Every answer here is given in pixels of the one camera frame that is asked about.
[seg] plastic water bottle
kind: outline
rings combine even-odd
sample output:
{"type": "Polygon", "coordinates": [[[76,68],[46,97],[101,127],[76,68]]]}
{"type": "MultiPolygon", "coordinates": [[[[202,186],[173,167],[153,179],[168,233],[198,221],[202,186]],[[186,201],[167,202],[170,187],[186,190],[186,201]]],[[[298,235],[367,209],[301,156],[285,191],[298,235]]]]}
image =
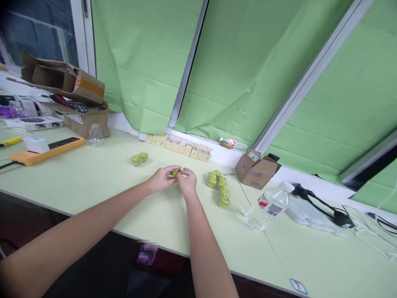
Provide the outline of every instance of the plastic water bottle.
{"type": "Polygon", "coordinates": [[[238,142],[236,140],[233,140],[233,139],[220,138],[219,141],[221,141],[221,142],[223,141],[223,142],[229,144],[230,146],[232,146],[233,148],[239,149],[239,150],[242,150],[242,151],[247,151],[247,149],[248,149],[248,146],[246,144],[240,143],[240,142],[238,142]]]}
{"type": "Polygon", "coordinates": [[[247,212],[244,221],[254,230],[264,230],[275,217],[287,209],[289,194],[294,189],[288,182],[281,182],[279,187],[268,188],[247,212]]]}

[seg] light green table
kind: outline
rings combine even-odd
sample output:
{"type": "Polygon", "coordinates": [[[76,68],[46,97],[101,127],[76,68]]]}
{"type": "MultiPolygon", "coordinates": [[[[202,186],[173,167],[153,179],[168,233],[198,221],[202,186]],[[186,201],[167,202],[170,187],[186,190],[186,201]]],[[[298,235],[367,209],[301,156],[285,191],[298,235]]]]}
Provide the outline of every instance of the light green table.
{"type": "MultiPolygon", "coordinates": [[[[265,189],[276,186],[270,182],[265,189]]],[[[265,190],[246,185],[242,188],[252,204],[265,190]]],[[[353,218],[358,218],[348,210],[353,218]]],[[[396,239],[375,226],[371,227],[397,245],[396,239]]],[[[288,277],[301,282],[310,297],[397,297],[397,263],[363,244],[354,237],[353,230],[343,231],[348,238],[296,224],[284,212],[270,223],[265,234],[288,277]]],[[[373,236],[360,238],[385,251],[396,252],[373,236]]]]}
{"type": "MultiPolygon", "coordinates": [[[[242,222],[242,215],[250,205],[236,177],[227,177],[232,195],[230,207],[226,210],[216,205],[216,191],[206,186],[209,171],[217,169],[222,173],[232,173],[232,169],[139,142],[120,130],[111,128],[110,131],[112,136],[106,138],[103,147],[84,145],[34,166],[12,165],[0,170],[0,191],[74,215],[146,180],[159,163],[191,168],[198,177],[198,196],[230,270],[263,284],[293,291],[267,238],[242,222]],[[139,167],[132,166],[131,156],[142,151],[149,153],[149,161],[139,167]]],[[[74,136],[65,127],[36,134],[46,138],[48,143],[74,136]]],[[[0,130],[1,140],[17,136],[23,137],[26,133],[0,130]]],[[[24,150],[23,143],[1,149],[0,160],[24,150]]],[[[186,207],[178,185],[139,203],[115,226],[114,231],[189,256],[186,207]]]]}

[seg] blue marked sticker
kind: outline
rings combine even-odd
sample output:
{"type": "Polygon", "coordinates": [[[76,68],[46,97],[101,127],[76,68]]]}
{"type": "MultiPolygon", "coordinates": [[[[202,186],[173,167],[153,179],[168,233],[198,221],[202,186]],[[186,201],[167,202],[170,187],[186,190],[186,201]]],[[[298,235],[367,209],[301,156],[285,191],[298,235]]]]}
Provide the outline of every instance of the blue marked sticker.
{"type": "Polygon", "coordinates": [[[296,292],[307,295],[307,290],[306,290],[305,286],[300,281],[297,281],[292,278],[290,278],[289,281],[291,282],[291,284],[294,287],[296,292]]]}

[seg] white plug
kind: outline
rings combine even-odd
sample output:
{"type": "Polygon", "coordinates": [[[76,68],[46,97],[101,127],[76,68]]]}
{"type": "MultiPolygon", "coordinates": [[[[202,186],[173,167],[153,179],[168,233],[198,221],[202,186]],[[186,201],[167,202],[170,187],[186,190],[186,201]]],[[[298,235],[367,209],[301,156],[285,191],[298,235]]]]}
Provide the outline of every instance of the white plug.
{"type": "Polygon", "coordinates": [[[47,141],[43,138],[24,137],[24,143],[31,152],[46,153],[50,150],[47,141]]]}

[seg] hand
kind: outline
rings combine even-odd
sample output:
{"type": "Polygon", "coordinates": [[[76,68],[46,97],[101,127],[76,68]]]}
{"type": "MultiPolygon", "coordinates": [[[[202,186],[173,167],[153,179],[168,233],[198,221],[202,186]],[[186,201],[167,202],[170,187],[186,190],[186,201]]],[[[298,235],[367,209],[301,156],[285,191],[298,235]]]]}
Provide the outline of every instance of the hand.
{"type": "Polygon", "coordinates": [[[171,175],[172,171],[182,168],[181,166],[169,166],[166,168],[158,169],[153,176],[151,176],[146,182],[146,186],[151,194],[155,192],[159,192],[161,190],[166,189],[167,187],[171,186],[174,183],[178,182],[178,179],[172,178],[171,175]]]}
{"type": "Polygon", "coordinates": [[[196,184],[197,177],[194,172],[189,168],[183,168],[183,171],[178,171],[177,176],[179,181],[179,187],[181,188],[184,198],[190,197],[192,195],[197,196],[196,184]]]}

